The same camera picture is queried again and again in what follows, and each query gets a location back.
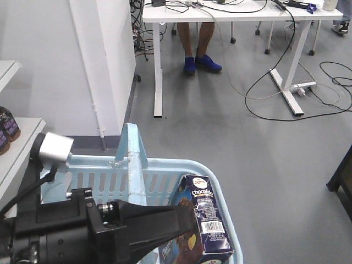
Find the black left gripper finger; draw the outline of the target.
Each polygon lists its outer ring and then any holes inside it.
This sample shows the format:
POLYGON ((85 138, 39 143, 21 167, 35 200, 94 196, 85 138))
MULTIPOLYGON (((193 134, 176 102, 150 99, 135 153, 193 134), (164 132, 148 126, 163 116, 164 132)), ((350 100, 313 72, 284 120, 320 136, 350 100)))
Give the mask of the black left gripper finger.
POLYGON ((187 206, 141 206, 122 200, 99 204, 106 230, 98 233, 99 261, 140 261, 155 248, 194 227, 187 206))

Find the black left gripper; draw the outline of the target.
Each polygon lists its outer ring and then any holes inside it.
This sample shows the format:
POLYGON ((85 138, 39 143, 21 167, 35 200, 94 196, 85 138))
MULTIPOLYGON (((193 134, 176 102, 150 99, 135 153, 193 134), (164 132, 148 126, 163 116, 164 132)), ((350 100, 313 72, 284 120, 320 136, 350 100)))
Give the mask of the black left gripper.
POLYGON ((125 210, 113 200, 97 205, 91 189, 75 189, 67 201, 41 204, 37 195, 1 220, 1 263, 129 263, 125 210))

